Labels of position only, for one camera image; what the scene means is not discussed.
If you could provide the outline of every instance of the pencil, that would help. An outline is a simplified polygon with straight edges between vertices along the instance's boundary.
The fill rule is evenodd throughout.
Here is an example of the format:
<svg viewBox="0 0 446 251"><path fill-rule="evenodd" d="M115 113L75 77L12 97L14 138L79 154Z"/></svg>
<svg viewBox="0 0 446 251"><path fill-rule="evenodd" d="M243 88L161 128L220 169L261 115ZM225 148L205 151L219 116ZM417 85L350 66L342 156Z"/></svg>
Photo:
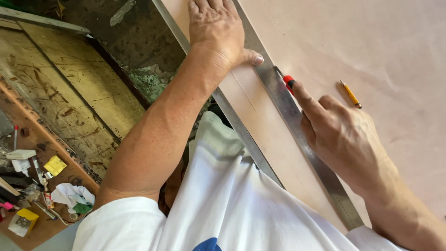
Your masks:
<svg viewBox="0 0 446 251"><path fill-rule="evenodd" d="M342 87L344 87L345 91L348 93L348 96L350 97L351 101L355 104L355 106L358 109L361 109L362 108L361 104L356 99L356 97L353 95L353 93L350 91L350 88L342 80L341 80L341 85L342 85Z"/></svg>

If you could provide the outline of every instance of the white crumpled paper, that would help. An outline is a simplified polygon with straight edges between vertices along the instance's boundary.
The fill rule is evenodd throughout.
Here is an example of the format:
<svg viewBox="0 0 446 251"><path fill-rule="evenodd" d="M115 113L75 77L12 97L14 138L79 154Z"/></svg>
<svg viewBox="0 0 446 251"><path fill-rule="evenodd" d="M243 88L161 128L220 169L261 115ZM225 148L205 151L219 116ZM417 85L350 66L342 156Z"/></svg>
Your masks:
<svg viewBox="0 0 446 251"><path fill-rule="evenodd" d="M56 190L51 193L54 202L67 204L68 212L75 213L73 209L76 204L94 205L95 196L84 186L73 186L70 183L62 183L56 186Z"/></svg>

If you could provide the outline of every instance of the person's left hand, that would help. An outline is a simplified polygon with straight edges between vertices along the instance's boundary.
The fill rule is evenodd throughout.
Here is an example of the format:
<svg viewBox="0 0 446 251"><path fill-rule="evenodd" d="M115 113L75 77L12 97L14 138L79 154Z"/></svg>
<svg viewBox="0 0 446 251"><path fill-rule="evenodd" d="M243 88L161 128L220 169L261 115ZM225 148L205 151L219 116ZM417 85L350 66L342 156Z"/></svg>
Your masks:
<svg viewBox="0 0 446 251"><path fill-rule="evenodd" d="M260 65L263 57L244 48L245 32L232 0L189 0L190 44L227 74L241 63Z"/></svg>

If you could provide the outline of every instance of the yellow box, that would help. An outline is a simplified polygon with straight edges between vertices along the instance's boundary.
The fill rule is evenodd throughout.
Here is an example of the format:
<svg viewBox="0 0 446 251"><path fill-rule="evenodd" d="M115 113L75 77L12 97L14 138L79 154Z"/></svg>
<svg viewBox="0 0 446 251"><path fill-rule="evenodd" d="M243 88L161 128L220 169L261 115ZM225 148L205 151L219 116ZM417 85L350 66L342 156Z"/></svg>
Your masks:
<svg viewBox="0 0 446 251"><path fill-rule="evenodd" d="M58 156L53 156L48 163L43 167L48 170L52 175L56 176L66 167L66 164L59 159Z"/></svg>
<svg viewBox="0 0 446 251"><path fill-rule="evenodd" d="M25 222L25 224L20 223L19 220L21 217L25 218L29 222ZM16 215L11 220L8 229L17 234L18 236L24 237L27 233L29 233L34 225L36 224L39 216L26 208L20 209Z"/></svg>

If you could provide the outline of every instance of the t-shirt sleeve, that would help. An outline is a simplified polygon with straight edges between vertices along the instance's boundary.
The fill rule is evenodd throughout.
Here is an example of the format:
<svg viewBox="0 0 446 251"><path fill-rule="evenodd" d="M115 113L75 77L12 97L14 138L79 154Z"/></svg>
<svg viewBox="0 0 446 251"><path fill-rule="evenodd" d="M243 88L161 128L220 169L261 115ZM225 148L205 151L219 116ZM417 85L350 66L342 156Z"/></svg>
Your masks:
<svg viewBox="0 0 446 251"><path fill-rule="evenodd" d="M152 199L112 201L81 222L73 251L156 250L165 222L165 215Z"/></svg>
<svg viewBox="0 0 446 251"><path fill-rule="evenodd" d="M409 251L393 244L366 226L360 226L346 234L347 239L360 251Z"/></svg>

